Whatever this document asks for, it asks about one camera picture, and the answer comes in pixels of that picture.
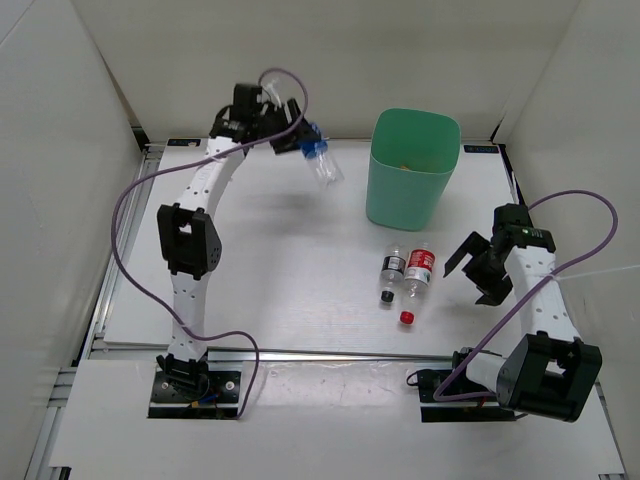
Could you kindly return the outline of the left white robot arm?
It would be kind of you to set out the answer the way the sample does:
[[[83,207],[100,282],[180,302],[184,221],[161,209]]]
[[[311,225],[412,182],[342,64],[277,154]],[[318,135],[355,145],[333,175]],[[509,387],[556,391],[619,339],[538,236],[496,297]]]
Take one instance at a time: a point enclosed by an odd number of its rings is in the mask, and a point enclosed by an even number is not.
[[[266,138],[276,154],[299,148],[317,138],[304,120],[297,101],[283,101],[272,86],[238,84],[233,101],[216,115],[205,154],[232,152],[196,169],[178,200],[157,212],[161,254],[172,283],[172,328],[167,353],[157,358],[166,382],[186,399],[206,395],[210,377],[204,340],[205,296],[217,268],[222,243],[213,218],[236,169],[251,142]]]

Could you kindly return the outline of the red label water bottle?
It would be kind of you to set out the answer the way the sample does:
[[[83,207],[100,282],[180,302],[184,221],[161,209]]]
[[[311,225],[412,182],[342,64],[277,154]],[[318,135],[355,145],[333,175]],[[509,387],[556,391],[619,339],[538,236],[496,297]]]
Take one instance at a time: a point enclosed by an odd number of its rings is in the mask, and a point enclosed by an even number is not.
[[[419,242],[409,252],[399,316],[403,326],[413,325],[424,308],[435,261],[436,256],[426,241]]]

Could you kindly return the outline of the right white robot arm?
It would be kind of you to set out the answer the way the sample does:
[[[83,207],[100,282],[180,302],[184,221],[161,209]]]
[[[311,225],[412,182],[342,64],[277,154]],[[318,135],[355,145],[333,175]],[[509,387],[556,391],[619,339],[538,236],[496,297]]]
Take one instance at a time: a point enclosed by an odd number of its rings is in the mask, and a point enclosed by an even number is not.
[[[489,352],[486,341],[455,353],[435,400],[494,398],[506,410],[579,418],[602,355],[570,319],[553,274],[555,251],[551,233],[533,225],[526,206],[505,204],[494,211],[491,238],[472,232],[446,261],[446,274],[460,267],[480,291],[478,304],[499,306],[515,296],[507,317],[519,319],[522,338],[508,356]]]

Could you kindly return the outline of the blue label water bottle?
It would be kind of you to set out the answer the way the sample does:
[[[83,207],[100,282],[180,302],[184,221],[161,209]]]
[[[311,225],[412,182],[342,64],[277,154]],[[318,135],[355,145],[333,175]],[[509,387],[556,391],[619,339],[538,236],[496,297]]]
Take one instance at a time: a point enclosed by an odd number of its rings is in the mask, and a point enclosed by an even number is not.
[[[328,142],[316,123],[310,124],[317,139],[300,142],[300,151],[315,180],[323,188],[335,186],[344,180],[344,175],[329,151]]]

